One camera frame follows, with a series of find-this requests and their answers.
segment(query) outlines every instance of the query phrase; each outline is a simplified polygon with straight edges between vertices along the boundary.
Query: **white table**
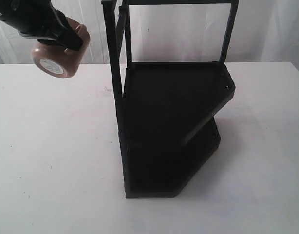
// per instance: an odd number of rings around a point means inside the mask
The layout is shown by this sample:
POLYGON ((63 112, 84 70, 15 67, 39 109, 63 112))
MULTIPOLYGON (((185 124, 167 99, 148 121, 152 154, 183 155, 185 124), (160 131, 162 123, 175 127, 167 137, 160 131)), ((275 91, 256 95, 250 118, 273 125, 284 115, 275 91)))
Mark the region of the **white table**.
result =
POLYGON ((0 65, 0 234, 299 234, 299 72, 231 63, 219 150, 174 199, 125 199, 108 65, 0 65))

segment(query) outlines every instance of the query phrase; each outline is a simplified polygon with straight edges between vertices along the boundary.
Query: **white curtain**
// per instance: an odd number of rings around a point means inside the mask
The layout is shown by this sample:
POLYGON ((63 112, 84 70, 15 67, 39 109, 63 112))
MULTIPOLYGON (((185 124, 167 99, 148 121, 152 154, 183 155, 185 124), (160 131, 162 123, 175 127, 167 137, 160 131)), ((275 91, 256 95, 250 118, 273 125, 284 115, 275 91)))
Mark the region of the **white curtain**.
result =
MULTIPOLYGON (((83 63, 108 63, 98 0, 52 0, 87 25, 92 42, 83 63)), ((134 61, 218 60, 229 5, 131 6, 134 61)), ((0 63, 31 63, 34 40, 0 22, 0 63)), ((121 62, 125 62, 124 48, 121 62)), ((240 0, 226 61, 290 61, 299 70, 299 0, 240 0)))

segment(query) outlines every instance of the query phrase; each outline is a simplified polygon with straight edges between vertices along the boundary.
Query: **vertical post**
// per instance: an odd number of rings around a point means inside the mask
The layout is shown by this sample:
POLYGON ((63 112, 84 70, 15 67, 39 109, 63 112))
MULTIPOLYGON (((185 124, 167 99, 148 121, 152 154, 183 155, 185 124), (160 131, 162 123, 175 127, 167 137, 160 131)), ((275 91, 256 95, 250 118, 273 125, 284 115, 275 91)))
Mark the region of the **vertical post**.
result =
POLYGON ((117 48, 117 36, 116 36, 116 22, 114 13, 114 1, 106 0, 102 1, 105 28, 107 34, 107 44, 110 55, 111 73, 112 73, 112 85, 114 90, 115 107, 117 115, 117 125, 118 125, 118 136, 120 142, 121 158, 124 171, 124 181, 125 190, 128 191, 129 188, 129 173, 128 173, 128 149, 125 136, 125 126, 124 126, 124 106, 123 106, 123 93, 122 93, 122 83, 120 76, 120 65, 119 65, 119 51, 117 48))
POLYGON ((237 8, 238 8, 238 1, 235 1, 234 3, 231 4, 231 9, 230 9, 229 17, 228 17, 228 22, 227 22, 226 33, 225 33, 223 47, 222 47, 222 51, 221 51, 220 65, 224 65, 224 63, 225 63, 229 42, 230 42, 231 36, 232 36, 232 31, 233 31, 233 26, 234 26, 234 22, 235 22, 236 13, 237 13, 237 8))
POLYGON ((126 26, 125 26, 125 39, 126 39, 126 55, 127 55, 127 67, 132 68, 132 49, 131 49, 131 29, 130 29, 130 11, 129 5, 126 6, 126 26))

